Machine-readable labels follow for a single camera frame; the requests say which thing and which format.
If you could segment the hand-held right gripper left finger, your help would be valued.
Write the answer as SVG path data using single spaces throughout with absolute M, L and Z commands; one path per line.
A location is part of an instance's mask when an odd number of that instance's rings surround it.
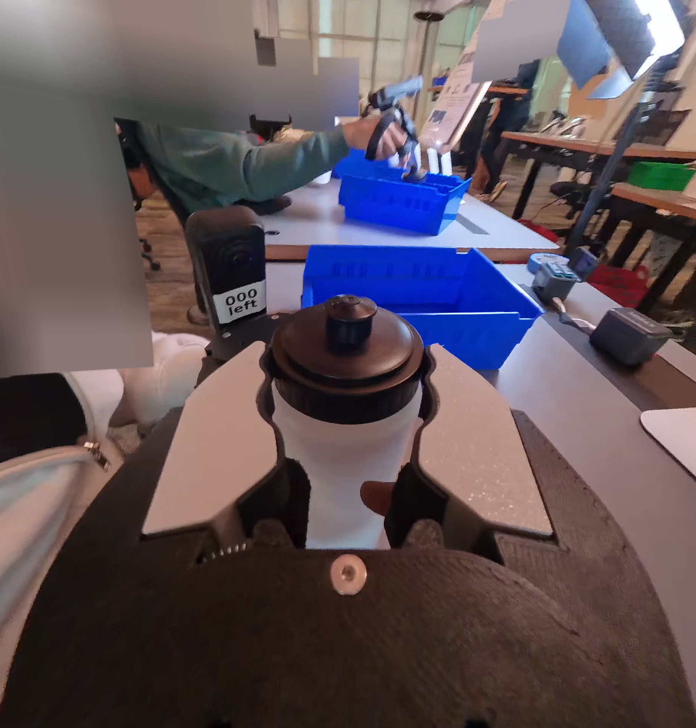
M 311 485 L 273 421 L 270 349 L 257 341 L 208 375 L 179 416 L 142 534 L 206 532 L 219 551 L 276 521 L 295 548 L 307 541 Z

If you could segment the white plastic bottle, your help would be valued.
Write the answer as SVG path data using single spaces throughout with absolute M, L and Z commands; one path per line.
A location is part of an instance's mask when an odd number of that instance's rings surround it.
M 375 549 L 383 540 L 383 517 L 360 496 L 365 481 L 392 483 L 409 460 L 420 425 L 422 387 L 398 413 L 365 424 L 312 419 L 289 405 L 272 385 L 273 422 L 286 457 L 296 460 L 309 479 L 306 548 Z

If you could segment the blue plastic bin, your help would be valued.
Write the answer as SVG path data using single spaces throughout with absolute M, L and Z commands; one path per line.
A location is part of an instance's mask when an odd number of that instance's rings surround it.
M 475 370 L 500 369 L 545 313 L 476 249 L 311 248 L 301 306 L 340 294 L 373 300 L 410 323 L 425 345 L 440 344 Z
M 345 175 L 358 176 L 370 167 L 372 162 L 365 158 L 362 150 L 351 149 L 332 169 L 331 178 L 341 179 Z
M 459 212 L 471 180 L 427 173 L 411 183 L 400 169 L 377 168 L 341 177 L 338 202 L 345 218 L 425 236 L 437 236 Z

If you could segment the black bottle lid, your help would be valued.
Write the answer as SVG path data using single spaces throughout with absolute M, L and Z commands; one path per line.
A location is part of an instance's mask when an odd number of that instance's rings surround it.
M 379 422 L 416 395 L 424 343 L 399 315 L 369 298 L 340 295 L 280 324 L 270 372 L 281 398 L 320 422 Z

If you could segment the person's left forearm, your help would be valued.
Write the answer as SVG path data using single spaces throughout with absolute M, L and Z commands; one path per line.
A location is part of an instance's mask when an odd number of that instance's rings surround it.
M 206 347 L 202 336 L 153 331 L 152 366 L 120 369 L 124 393 L 110 424 L 151 425 L 182 407 L 195 389 Z

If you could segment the person's right hand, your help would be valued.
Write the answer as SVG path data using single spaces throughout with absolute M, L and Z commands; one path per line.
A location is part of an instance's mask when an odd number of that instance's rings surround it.
M 385 517 L 391 507 L 394 487 L 392 482 L 365 481 L 360 487 L 361 502 L 373 513 Z

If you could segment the person's black shirt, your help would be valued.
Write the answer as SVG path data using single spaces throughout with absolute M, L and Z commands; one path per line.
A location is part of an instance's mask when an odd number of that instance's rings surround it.
M 63 374 L 0 378 L 0 463 L 75 446 L 87 432 L 82 405 Z

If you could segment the dark grey case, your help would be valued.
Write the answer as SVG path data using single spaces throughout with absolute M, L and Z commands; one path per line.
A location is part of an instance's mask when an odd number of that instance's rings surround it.
M 609 309 L 589 334 L 589 343 L 617 363 L 637 368 L 672 338 L 671 330 L 636 309 Z

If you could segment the grey charger case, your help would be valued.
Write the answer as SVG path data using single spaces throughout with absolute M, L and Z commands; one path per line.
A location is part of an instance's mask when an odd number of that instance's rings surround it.
M 587 282 L 598 267 L 599 259 L 586 248 L 574 250 L 567 266 L 544 264 L 534 275 L 531 287 L 543 304 L 551 304 L 557 298 L 565 301 L 572 288 Z

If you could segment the red basket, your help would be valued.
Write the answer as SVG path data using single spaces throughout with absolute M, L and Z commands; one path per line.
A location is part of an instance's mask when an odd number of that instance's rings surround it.
M 618 306 L 637 308 L 649 286 L 649 270 L 640 266 L 633 270 L 599 265 L 587 283 L 616 302 Z

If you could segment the black floor lamp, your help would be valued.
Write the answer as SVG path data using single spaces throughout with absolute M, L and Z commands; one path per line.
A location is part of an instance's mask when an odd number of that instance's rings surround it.
M 428 116 L 428 108 L 430 102 L 433 78 L 433 65 L 437 46 L 437 40 L 440 33 L 440 23 L 444 19 L 443 13 L 437 13 L 434 10 L 426 10 L 416 12 L 415 20 L 424 24 L 424 41 L 421 50 L 420 72 L 423 79 L 421 91 L 419 92 L 415 104 L 414 122 L 417 130 L 420 130 Z

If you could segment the wooden top desk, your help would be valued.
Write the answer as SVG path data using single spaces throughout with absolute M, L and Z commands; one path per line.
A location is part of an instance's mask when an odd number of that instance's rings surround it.
M 509 154 L 532 162 L 512 213 L 512 218 L 515 220 L 519 220 L 525 214 L 525 208 L 543 165 L 573 169 L 580 173 L 597 176 L 606 167 L 608 160 L 612 158 L 615 148 L 615 142 L 612 141 L 599 142 L 528 132 L 504 132 L 502 139 L 508 141 Z M 681 164 L 696 162 L 696 151 L 632 143 L 626 148 L 622 158 L 626 165 L 631 165 L 639 159 Z
M 608 217 L 598 234 L 598 241 L 607 243 L 623 222 L 629 223 L 630 229 L 611 256 L 609 265 L 613 268 L 624 267 L 646 232 L 661 233 L 679 243 L 637 305 L 640 313 L 650 315 L 696 253 L 696 203 L 680 192 L 617 183 L 611 193 Z

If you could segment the black light stand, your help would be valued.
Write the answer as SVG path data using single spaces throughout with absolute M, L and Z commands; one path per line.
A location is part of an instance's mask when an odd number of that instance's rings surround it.
M 626 149 L 633 143 L 635 131 L 641 117 L 648 111 L 653 95 L 657 92 L 659 86 L 662 85 L 665 75 L 679 64 L 681 55 L 682 50 L 676 50 L 669 55 L 663 56 L 653 64 L 648 72 L 640 99 L 622 125 L 614 144 L 614 149 L 600 175 L 597 177 L 596 182 L 593 184 L 588 201 L 566 239 L 566 245 L 563 251 L 565 256 L 572 256 L 575 250 L 581 246 L 586 228 L 598 210 L 599 204 L 603 201 L 613 181 L 616 168 L 622 161 Z

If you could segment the green plastic bin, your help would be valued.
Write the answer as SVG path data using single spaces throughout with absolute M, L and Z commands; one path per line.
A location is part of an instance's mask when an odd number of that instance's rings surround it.
M 629 185 L 658 191 L 682 192 L 696 173 L 696 166 L 637 160 L 630 168 Z

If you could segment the studio light panel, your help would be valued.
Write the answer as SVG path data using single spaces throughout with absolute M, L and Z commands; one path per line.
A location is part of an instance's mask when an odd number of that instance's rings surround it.
M 622 96 L 648 72 L 676 68 L 691 24 L 685 2 L 572 1 L 556 55 L 590 100 Z

